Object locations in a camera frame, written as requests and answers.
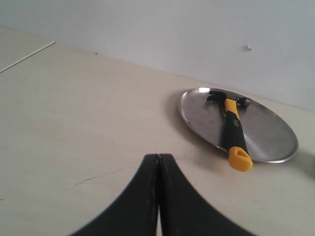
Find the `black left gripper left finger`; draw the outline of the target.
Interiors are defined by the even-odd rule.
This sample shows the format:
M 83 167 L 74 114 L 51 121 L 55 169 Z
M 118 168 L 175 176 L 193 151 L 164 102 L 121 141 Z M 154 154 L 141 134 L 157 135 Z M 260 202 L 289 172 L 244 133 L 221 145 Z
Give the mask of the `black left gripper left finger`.
M 158 222 L 157 154 L 144 156 L 117 199 L 74 236 L 155 236 Z

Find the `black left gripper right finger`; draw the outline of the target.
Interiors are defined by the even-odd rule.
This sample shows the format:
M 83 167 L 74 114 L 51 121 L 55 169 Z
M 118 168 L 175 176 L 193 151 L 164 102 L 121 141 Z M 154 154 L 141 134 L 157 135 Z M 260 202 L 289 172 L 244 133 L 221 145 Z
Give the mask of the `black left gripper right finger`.
M 159 208 L 164 236 L 252 236 L 212 207 L 187 180 L 171 154 L 160 154 Z

